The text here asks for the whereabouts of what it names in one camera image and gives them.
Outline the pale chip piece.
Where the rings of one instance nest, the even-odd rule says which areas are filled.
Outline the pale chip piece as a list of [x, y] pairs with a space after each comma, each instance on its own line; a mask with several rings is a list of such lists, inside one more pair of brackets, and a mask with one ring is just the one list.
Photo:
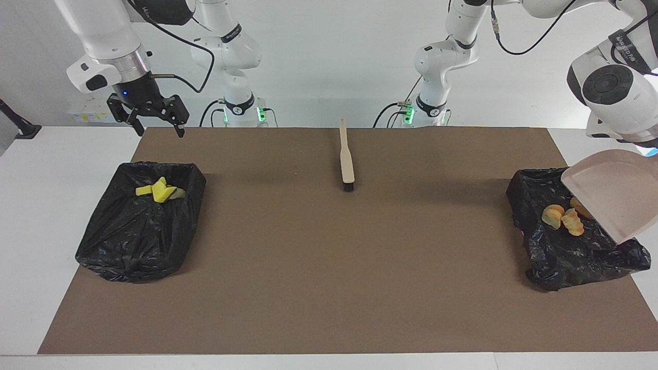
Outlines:
[[562, 226], [562, 217], [565, 210], [562, 206], [552, 204], [543, 209], [541, 213], [541, 220], [553, 230], [558, 230]]
[[561, 217], [561, 223], [566, 227], [570, 235], [579, 237], [585, 233], [584, 224], [576, 209], [569, 208]]

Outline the white cardboard box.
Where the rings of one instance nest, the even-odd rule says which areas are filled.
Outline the white cardboard box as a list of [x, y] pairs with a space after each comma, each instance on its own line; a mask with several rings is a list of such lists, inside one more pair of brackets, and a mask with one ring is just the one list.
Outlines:
[[78, 99], [67, 110], [70, 119], [80, 124], [120, 124], [111, 113], [106, 99]]

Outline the beige plastic dustpan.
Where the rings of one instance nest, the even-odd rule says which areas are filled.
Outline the beige plastic dustpan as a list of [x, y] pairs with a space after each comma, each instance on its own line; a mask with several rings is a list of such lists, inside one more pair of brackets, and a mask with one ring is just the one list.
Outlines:
[[570, 166], [561, 182], [616, 244], [658, 223], [658, 154], [604, 150]]

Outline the brown table mat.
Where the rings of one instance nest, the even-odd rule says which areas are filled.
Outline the brown table mat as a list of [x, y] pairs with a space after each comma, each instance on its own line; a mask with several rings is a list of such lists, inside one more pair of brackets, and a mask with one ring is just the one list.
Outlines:
[[148, 128], [136, 161], [207, 180], [174, 275], [80, 267], [40, 354], [640, 352], [658, 321], [630, 277], [541, 292], [506, 197], [563, 167], [545, 129]]

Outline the beige hand brush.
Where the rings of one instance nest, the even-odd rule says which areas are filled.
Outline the beige hand brush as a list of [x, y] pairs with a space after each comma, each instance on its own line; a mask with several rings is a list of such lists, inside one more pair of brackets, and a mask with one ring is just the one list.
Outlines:
[[350, 152], [347, 122], [341, 117], [339, 120], [339, 164], [341, 169], [341, 178], [343, 183], [344, 192], [352, 192], [355, 189], [355, 172], [352, 159], [352, 152]]

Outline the bin with black bag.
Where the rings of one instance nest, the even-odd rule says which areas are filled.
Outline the bin with black bag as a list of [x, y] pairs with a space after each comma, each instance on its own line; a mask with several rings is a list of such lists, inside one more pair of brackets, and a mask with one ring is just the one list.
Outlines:
[[581, 284], [609, 281], [651, 267], [649, 251], [630, 239], [616, 243], [592, 219], [582, 218], [583, 235], [541, 220], [545, 208], [569, 209], [573, 194], [561, 182], [565, 168], [518, 170], [507, 188], [515, 227], [531, 263], [526, 276], [543, 290], [557, 291]]
[[[156, 203], [137, 187], [164, 177], [185, 190]], [[206, 178], [193, 163], [125, 162], [117, 167], [75, 253], [76, 262], [112, 282], [145, 283], [183, 265], [199, 225]]]

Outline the brown peanut-shaped piece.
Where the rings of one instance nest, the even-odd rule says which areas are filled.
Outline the brown peanut-shaped piece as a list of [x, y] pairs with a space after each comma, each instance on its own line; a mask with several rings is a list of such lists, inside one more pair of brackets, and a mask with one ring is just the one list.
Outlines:
[[588, 220], [594, 220], [594, 216], [590, 211], [588, 211], [585, 206], [578, 200], [577, 197], [571, 197], [570, 199], [570, 206], [571, 208], [578, 213], [578, 215], [582, 218], [586, 218]]

